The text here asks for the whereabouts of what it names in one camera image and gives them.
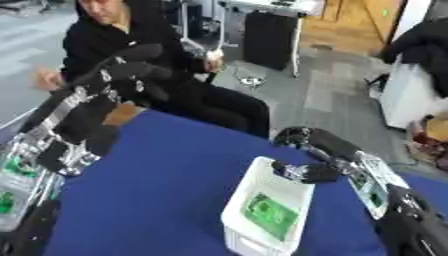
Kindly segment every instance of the gray floor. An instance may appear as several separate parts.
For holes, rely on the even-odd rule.
[[[37,65],[57,68],[63,51],[61,39],[76,17],[68,8],[26,17],[0,12],[0,123],[35,107],[47,94],[32,88]],[[301,75],[238,61],[241,52],[229,49],[227,68],[217,77],[219,86],[265,100],[272,114],[272,133],[289,126],[328,129],[390,163],[414,163],[403,146],[404,133],[384,126],[377,103],[366,96],[364,77],[374,77],[384,67],[370,58],[317,49],[303,49]],[[238,79],[247,74],[264,77],[256,90]],[[437,179],[443,172],[426,165],[396,165],[399,170]]]

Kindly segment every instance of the black box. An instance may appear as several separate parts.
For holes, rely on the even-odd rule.
[[[243,58],[257,65],[283,70],[290,61],[297,19],[253,12],[246,17]]]

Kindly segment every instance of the man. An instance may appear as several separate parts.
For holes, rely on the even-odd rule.
[[[76,4],[79,19],[63,42],[64,68],[60,73],[40,70],[38,87],[55,90],[131,45],[158,43],[163,54],[151,63],[168,67],[174,74],[160,83],[168,102],[152,101],[153,108],[268,138],[266,104],[196,80],[194,73],[217,71],[222,60],[204,61],[186,52],[154,0],[77,0]]]

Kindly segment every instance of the cabinet door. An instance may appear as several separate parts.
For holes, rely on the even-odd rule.
[[[387,42],[405,0],[364,0],[381,40]]]

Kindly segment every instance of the wooden cabinet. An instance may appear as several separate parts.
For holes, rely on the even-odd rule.
[[[404,0],[327,0],[321,17],[305,19],[301,45],[375,54],[394,28]]]
[[[388,42],[403,0],[363,0],[383,42]]]

